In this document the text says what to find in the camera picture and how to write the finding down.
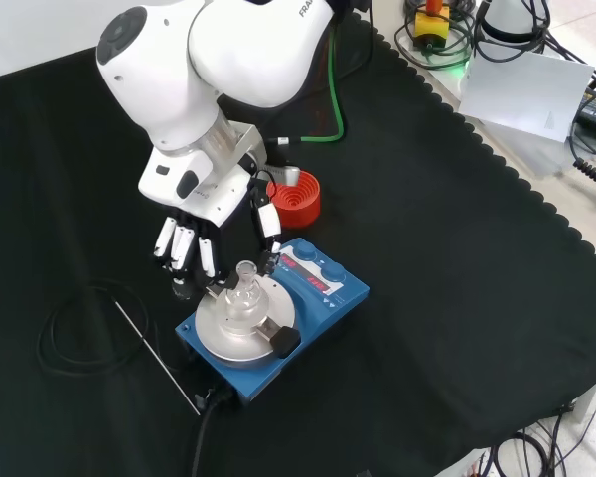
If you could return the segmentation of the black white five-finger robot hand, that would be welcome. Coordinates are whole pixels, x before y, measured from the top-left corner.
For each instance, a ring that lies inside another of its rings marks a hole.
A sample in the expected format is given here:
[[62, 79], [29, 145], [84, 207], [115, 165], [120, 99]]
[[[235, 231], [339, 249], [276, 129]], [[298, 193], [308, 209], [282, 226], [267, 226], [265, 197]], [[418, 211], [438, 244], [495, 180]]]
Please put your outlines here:
[[257, 176], [266, 162], [258, 130], [237, 121], [211, 128], [184, 155], [153, 150], [139, 191], [166, 209], [153, 256], [169, 274], [178, 298], [187, 300], [198, 289], [229, 282], [221, 261], [221, 229], [245, 202], [261, 242], [259, 272], [271, 272], [281, 226], [266, 182]]

